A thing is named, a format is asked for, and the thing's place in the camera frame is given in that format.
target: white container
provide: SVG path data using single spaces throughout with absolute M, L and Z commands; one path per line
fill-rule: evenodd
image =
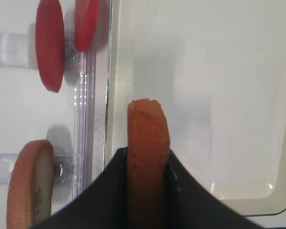
M 127 145 L 128 103 L 156 99 L 215 197 L 286 209 L 286 0 L 113 1 L 111 51 L 106 163 Z

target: red disc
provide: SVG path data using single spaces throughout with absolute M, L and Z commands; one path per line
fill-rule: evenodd
M 65 39 L 58 0 L 41 0 L 36 16 L 36 55 L 41 80 L 49 91 L 61 88 L 65 68 Z
M 75 47 L 80 52 L 88 51 L 97 25 L 101 0 L 76 0 L 75 2 Z

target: orange sausage piece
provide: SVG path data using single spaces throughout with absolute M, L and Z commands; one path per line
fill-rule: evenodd
M 47 140 L 29 142 L 11 175 L 7 229 L 28 229 L 50 217 L 53 186 L 53 146 Z
M 170 152 L 170 137 L 161 105 L 155 100 L 133 101 L 128 106 L 128 226 L 165 228 L 163 174 Z

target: red tomato slice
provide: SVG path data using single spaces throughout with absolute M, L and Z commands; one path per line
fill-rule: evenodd
M 61 88 L 65 68 L 65 38 L 58 0 L 41 0 L 36 16 L 36 55 L 39 74 L 49 91 Z
M 88 51 L 97 25 L 101 0 L 76 0 L 75 2 L 75 47 L 80 52 Z

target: round slice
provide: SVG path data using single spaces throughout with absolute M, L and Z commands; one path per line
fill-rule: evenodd
M 163 177 L 169 152 L 170 137 L 161 105 L 148 99 L 129 104 L 128 228 L 165 228 Z
M 51 215 L 54 152 L 47 140 L 29 142 L 20 152 L 10 179 L 7 229 L 28 229 Z
M 36 57 L 41 80 L 49 91 L 61 88 L 65 68 L 65 39 L 58 0 L 41 0 L 36 16 Z
M 88 51 L 99 17 L 101 0 L 75 1 L 75 47 L 80 52 Z

